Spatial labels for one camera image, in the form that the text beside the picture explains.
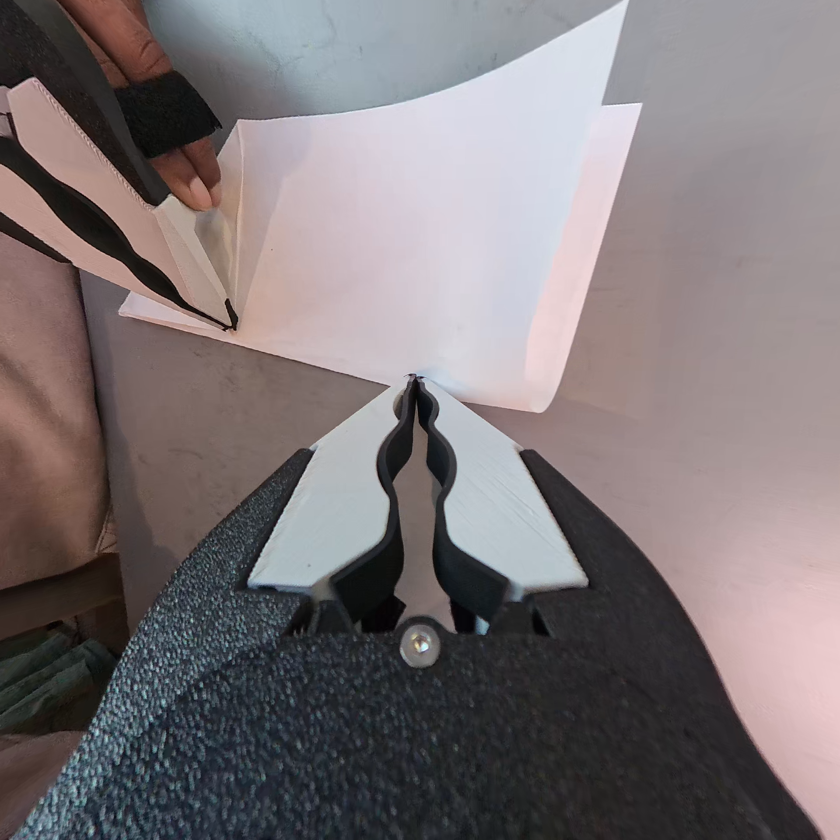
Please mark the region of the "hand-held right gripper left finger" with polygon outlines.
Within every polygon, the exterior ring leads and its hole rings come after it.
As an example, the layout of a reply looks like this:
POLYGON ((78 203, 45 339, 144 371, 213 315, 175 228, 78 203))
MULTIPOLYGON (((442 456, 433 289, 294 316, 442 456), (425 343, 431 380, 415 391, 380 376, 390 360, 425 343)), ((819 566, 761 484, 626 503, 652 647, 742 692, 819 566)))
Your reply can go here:
POLYGON ((396 629, 404 545, 394 479, 413 451, 417 376, 322 436, 248 577, 251 591, 301 595, 366 633, 396 629))

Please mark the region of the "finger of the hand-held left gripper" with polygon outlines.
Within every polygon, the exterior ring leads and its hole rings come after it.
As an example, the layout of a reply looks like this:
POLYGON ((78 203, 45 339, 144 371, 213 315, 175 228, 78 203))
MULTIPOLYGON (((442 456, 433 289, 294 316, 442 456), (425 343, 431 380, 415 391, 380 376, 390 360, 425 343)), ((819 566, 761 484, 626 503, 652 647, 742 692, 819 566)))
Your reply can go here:
POLYGON ((226 330, 227 319, 189 303, 160 267, 139 255, 121 229, 77 191, 29 157, 2 158, 2 232, 72 264, 226 330))
MULTIPOLYGON (((7 158, 31 158, 57 181, 86 197, 121 229, 133 249, 160 267, 195 308, 226 318, 236 329, 238 316, 223 282, 196 232, 198 213, 176 196, 153 206, 140 198, 36 80, 7 90, 7 158)), ((184 312, 136 291, 172 310, 184 312)), ((218 327, 212 323, 211 328, 218 327)))

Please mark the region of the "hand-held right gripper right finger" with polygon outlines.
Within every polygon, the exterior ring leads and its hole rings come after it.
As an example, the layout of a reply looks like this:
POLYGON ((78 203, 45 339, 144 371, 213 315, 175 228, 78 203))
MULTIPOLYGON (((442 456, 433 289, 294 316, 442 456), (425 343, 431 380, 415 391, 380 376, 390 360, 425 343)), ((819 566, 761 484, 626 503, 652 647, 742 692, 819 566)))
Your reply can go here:
POLYGON ((434 572, 457 629, 471 616, 487 633, 509 605, 528 610, 535 595, 588 587, 522 447, 428 378, 416 406, 437 483, 434 572))

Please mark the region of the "white paper sheet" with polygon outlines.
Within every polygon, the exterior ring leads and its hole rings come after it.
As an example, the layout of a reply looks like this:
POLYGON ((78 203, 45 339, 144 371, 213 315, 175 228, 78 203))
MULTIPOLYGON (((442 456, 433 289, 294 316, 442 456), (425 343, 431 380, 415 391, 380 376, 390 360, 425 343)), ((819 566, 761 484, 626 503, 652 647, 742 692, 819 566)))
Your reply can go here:
POLYGON ((137 293, 123 319, 541 413, 557 392, 640 103, 603 104, 629 2, 473 80, 376 108, 239 119, 202 231, 221 333, 137 293))

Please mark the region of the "grey desk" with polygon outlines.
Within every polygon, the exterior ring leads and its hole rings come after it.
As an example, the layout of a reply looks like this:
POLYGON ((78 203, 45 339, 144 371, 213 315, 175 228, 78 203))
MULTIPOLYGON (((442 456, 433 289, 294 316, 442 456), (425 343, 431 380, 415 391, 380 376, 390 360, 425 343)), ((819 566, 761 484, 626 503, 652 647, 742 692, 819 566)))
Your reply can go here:
MULTIPOLYGON (((643 110, 563 379, 478 408, 646 552, 754 740, 838 838, 838 2, 630 2, 643 110)), ((129 629, 207 531, 377 384, 81 285, 129 629)))

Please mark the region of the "person's left hand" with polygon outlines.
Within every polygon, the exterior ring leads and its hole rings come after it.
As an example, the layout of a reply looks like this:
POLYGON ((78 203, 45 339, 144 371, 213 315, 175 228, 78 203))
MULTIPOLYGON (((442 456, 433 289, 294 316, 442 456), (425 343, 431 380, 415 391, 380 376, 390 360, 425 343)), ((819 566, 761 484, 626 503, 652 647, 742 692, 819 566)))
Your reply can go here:
POLYGON ((171 193, 199 212, 219 207, 219 128, 151 32, 141 2, 60 1, 118 98, 140 148, 171 193))

